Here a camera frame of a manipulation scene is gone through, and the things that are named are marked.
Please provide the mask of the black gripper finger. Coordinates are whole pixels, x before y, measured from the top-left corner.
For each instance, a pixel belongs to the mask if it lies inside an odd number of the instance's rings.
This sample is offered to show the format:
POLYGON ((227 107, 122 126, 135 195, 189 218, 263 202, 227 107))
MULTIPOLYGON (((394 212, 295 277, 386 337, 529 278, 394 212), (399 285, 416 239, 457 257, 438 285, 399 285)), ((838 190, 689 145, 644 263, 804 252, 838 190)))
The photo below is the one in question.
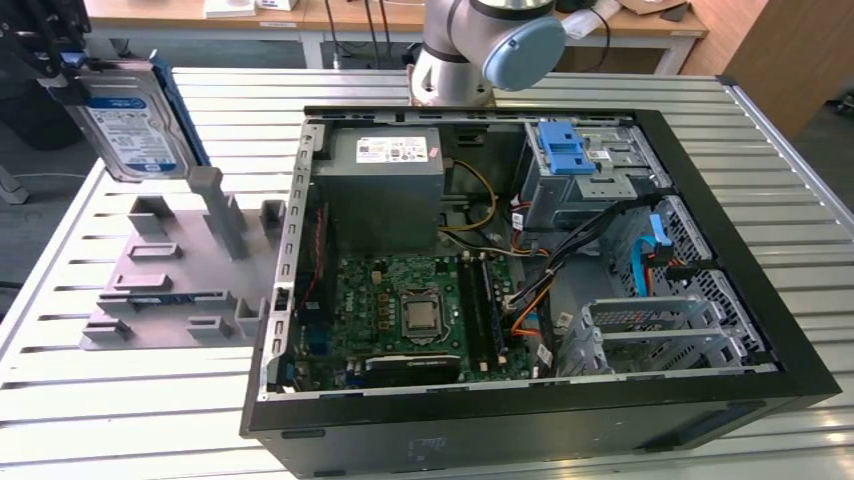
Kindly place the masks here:
POLYGON ((38 80, 51 97, 65 106, 86 106, 91 95, 81 80, 87 65, 69 65, 46 67, 46 73, 38 80))

